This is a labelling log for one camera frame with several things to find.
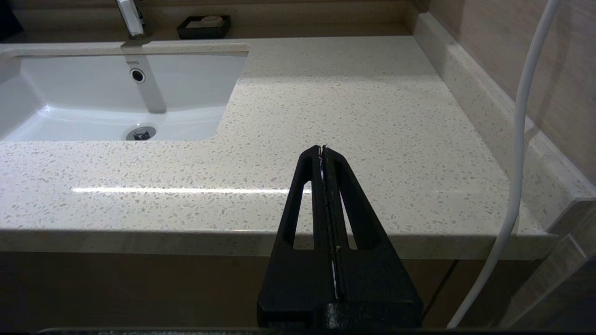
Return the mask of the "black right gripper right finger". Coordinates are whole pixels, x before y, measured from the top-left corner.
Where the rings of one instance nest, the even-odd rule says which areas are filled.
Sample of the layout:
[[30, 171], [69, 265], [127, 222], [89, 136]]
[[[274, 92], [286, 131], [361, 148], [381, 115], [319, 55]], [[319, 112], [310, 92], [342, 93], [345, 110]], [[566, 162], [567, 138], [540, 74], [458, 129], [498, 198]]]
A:
[[324, 147], [334, 299], [325, 328], [418, 328], [423, 303], [343, 155]]

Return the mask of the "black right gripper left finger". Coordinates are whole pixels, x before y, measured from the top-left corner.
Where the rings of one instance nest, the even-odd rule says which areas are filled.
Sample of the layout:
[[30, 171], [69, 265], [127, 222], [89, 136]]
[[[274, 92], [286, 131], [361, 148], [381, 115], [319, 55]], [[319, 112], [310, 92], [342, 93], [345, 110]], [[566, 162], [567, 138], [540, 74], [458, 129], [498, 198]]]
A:
[[[263, 328], [315, 328], [318, 314], [336, 300], [331, 234], [321, 175], [320, 146], [299, 157], [257, 300]], [[311, 183], [313, 249], [295, 249], [304, 186]]]

